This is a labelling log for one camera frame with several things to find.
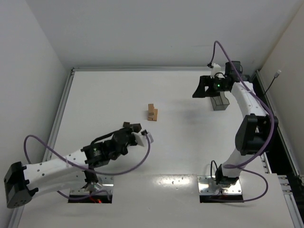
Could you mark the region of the smoky transparent plastic bin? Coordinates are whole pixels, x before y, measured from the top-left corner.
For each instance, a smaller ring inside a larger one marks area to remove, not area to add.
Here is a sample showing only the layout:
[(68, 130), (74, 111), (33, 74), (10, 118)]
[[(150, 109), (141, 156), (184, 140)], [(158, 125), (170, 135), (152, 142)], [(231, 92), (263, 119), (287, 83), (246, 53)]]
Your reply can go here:
[(214, 111), (225, 111), (230, 105), (229, 100), (225, 96), (211, 97), (210, 100)]

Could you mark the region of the thick light wood block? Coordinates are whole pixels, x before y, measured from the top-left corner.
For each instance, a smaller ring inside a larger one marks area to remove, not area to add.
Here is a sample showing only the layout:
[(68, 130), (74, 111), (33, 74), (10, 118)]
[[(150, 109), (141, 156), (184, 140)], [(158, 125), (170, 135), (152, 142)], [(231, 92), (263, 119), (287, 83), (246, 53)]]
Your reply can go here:
[(148, 104), (148, 113), (154, 113), (154, 104)]

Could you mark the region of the dark brown wood cube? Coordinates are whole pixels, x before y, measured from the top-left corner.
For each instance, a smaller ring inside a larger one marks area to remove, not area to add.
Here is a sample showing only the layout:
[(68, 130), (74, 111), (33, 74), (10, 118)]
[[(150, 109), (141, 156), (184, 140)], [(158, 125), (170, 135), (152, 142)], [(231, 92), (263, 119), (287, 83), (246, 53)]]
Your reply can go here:
[(130, 122), (124, 122), (123, 123), (123, 128), (131, 128)]

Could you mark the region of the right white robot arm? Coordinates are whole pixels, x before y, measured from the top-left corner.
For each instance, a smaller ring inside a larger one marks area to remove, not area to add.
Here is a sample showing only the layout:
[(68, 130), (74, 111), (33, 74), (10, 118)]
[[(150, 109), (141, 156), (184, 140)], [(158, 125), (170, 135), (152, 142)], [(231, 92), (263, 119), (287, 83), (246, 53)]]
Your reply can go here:
[(246, 165), (269, 149), (278, 119), (259, 101), (250, 77), (241, 73), (239, 61), (227, 62), (225, 72), (216, 63), (209, 63), (210, 75), (201, 76), (193, 98), (216, 98), (230, 92), (241, 110), (243, 121), (235, 136), (235, 149), (215, 172), (217, 185), (232, 185)]

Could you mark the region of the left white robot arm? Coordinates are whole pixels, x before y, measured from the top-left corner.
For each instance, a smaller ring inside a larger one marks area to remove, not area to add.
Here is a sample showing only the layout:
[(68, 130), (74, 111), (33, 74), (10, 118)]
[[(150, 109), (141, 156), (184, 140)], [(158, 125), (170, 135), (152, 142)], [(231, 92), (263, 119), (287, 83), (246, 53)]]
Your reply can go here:
[(89, 145), (62, 156), (52, 148), (56, 159), (28, 163), (15, 162), (10, 165), (5, 177), (4, 188), (7, 208), (14, 209), (29, 203), (32, 199), (49, 192), (59, 192), (84, 183), (84, 189), (91, 194), (106, 190), (91, 189), (99, 182), (96, 168), (106, 166), (121, 155), (128, 154), (130, 146), (151, 146), (147, 131), (139, 123), (124, 123), (119, 130), (94, 139)]

